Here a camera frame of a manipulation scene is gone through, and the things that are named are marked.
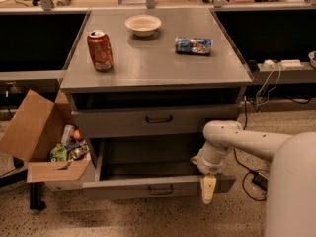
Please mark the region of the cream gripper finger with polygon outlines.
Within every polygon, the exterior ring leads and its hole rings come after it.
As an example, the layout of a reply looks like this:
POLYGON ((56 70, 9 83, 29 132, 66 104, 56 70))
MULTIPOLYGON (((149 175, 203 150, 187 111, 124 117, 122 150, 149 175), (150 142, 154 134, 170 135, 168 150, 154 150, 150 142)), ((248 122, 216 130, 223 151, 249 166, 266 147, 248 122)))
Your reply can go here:
POLYGON ((214 191, 203 190, 202 191, 202 201, 204 204, 211 204, 213 200, 214 191))

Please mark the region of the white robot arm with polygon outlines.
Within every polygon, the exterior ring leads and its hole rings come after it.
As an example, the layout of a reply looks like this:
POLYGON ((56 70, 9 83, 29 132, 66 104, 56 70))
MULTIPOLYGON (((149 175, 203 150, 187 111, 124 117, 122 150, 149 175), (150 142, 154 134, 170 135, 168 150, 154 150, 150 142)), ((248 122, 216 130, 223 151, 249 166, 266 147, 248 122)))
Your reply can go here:
POLYGON ((205 144, 191 161, 203 173, 202 198, 210 203, 222 159, 234 149, 270 163, 264 237, 316 237, 316 133, 245 130, 237 121, 211 121, 205 144))

